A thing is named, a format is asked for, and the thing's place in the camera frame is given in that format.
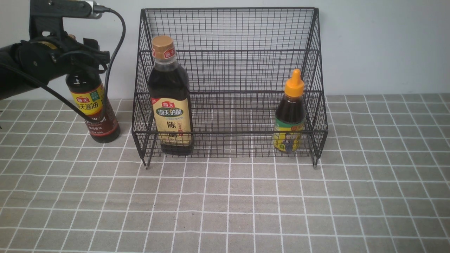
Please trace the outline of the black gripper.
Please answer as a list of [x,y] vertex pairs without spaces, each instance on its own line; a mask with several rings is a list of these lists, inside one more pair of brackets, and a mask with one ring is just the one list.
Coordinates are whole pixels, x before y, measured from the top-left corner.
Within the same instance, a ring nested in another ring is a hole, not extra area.
[[110,52],[101,51],[96,40],[80,43],[68,34],[22,40],[15,46],[15,59],[20,70],[43,83],[76,70],[103,73],[111,61]]

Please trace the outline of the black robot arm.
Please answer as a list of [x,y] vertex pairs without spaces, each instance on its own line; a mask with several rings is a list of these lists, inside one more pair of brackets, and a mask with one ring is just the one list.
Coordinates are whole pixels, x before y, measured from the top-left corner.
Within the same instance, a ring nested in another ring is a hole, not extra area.
[[34,80],[48,85],[76,70],[102,73],[99,67],[107,69],[110,61],[110,52],[101,51],[94,39],[79,43],[65,33],[62,38],[49,35],[22,40],[1,48],[1,99],[39,88]]

